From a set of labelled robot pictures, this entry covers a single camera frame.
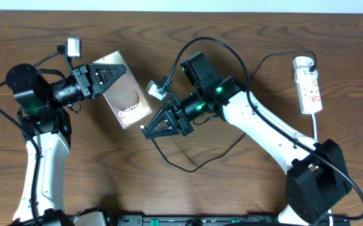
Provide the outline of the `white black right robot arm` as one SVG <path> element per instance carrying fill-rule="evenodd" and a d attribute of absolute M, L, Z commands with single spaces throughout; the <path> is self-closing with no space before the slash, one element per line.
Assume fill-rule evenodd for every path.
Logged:
<path fill-rule="evenodd" d="M 340 146 L 328 139 L 319 143 L 270 112 L 233 77 L 223 79 L 202 52 L 181 63 L 194 86 L 193 93 L 179 100 L 163 84 L 151 81 L 150 95 L 163 106 L 141 130 L 146 139 L 193 131 L 192 123 L 205 113 L 241 129 L 279 164 L 287 176 L 287 207 L 278 216 L 281 223 L 310 225 L 331 219 L 330 209 L 352 190 Z"/>

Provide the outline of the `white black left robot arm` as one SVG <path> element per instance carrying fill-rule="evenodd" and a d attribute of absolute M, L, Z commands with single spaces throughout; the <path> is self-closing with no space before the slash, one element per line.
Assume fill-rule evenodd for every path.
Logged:
<path fill-rule="evenodd" d="M 18 119 L 28 152 L 15 223 L 43 222 L 46 211 L 64 209 L 64 170 L 72 134 L 65 108 L 101 96 L 126 71 L 124 64 L 91 63 L 72 68 L 66 77 L 59 70 L 23 63 L 7 73 L 6 83 L 21 106 Z"/>

